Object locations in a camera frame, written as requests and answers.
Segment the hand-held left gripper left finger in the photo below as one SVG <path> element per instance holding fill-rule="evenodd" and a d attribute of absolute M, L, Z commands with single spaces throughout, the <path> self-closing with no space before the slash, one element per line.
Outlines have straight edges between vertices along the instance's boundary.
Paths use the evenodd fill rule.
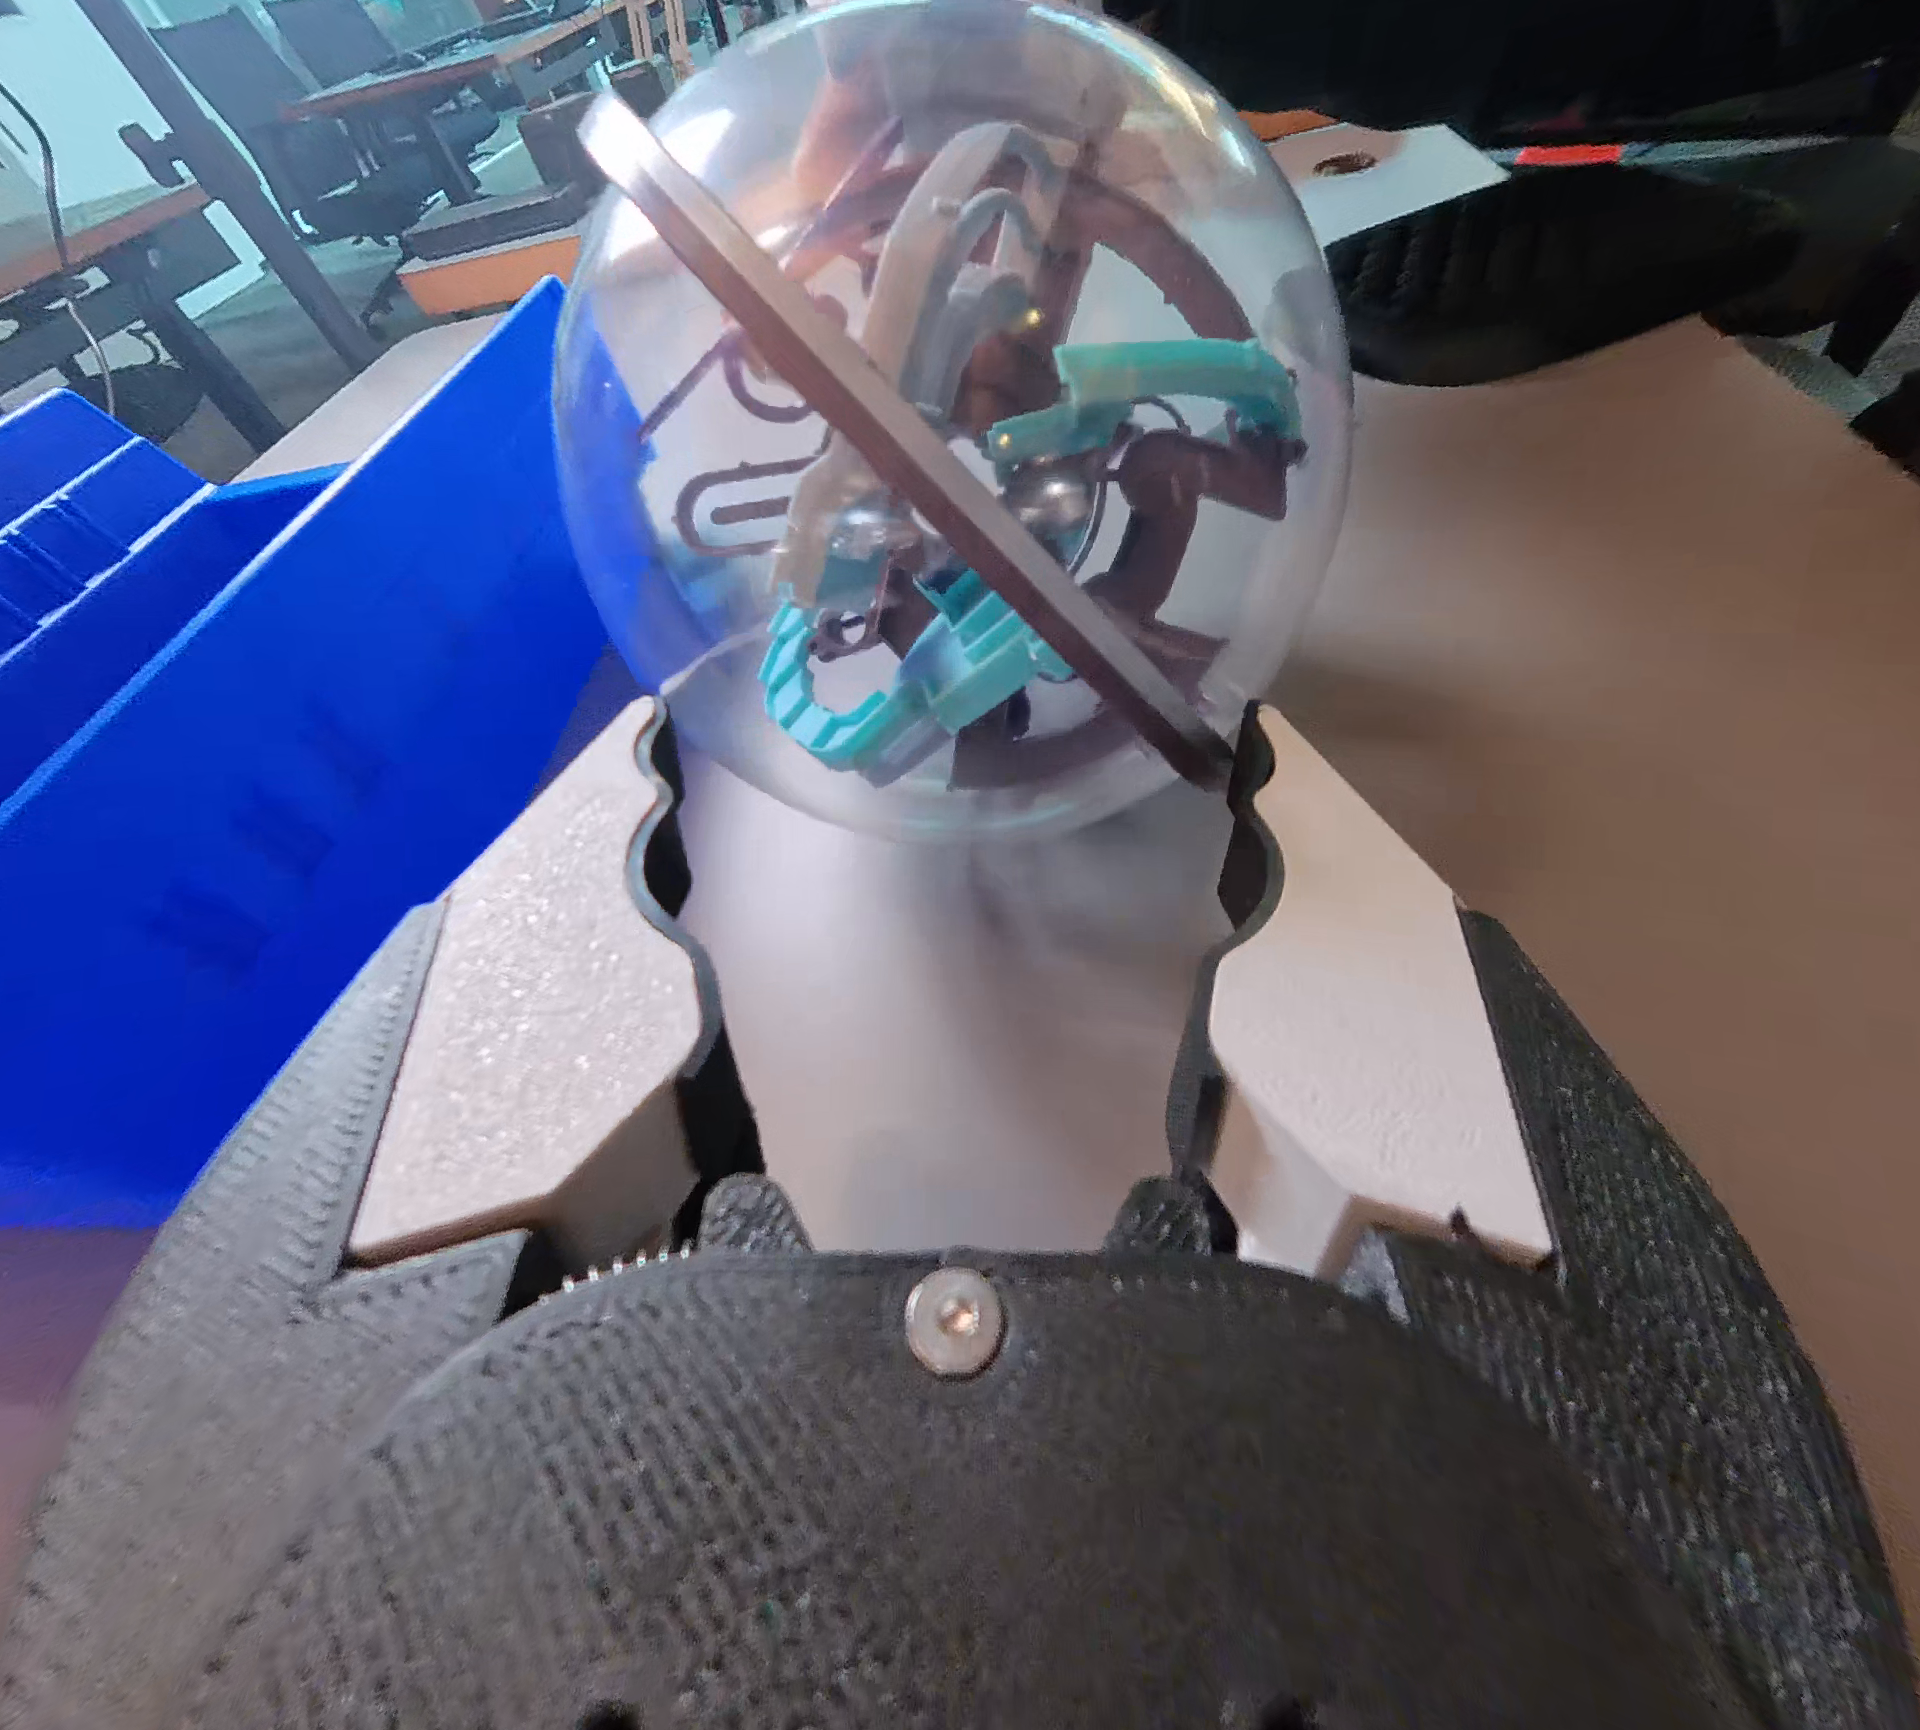
<path fill-rule="evenodd" d="M 560 1274 L 697 1236 L 758 1173 L 692 870 L 663 706 L 638 697 L 435 909 L 348 1260 L 392 1267 L 500 1235 Z"/>

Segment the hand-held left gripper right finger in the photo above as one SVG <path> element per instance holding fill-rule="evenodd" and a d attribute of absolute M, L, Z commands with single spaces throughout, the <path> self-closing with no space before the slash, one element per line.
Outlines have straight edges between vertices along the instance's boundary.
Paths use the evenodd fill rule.
<path fill-rule="evenodd" d="M 1166 1099 L 1171 1167 L 1239 1260 L 1340 1274 L 1361 1239 L 1551 1258 L 1451 889 L 1269 705 L 1225 791 L 1224 934 Z"/>

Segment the clear maze ball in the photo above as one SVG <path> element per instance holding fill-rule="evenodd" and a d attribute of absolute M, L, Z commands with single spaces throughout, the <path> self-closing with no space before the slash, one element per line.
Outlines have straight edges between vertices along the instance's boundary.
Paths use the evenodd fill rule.
<path fill-rule="evenodd" d="M 1352 387 L 1306 214 L 1214 90 L 1055 0 L 830 0 L 580 142 L 560 495 L 686 747 L 897 840 L 1232 780 Z"/>

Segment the blue plastic bin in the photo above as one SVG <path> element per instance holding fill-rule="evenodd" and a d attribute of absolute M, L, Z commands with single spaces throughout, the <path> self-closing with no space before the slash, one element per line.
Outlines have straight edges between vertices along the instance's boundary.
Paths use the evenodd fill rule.
<path fill-rule="evenodd" d="M 154 1230 L 532 801 L 607 643 L 560 319 L 291 474 L 207 485 L 72 392 L 3 421 L 3 1230 Z"/>

